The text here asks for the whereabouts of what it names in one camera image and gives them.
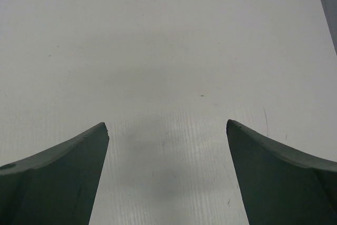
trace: green molded part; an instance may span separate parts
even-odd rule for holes
[[[337,163],[232,120],[227,137],[250,225],[337,224]]]
[[[0,224],[89,224],[108,142],[100,123],[0,167]]]

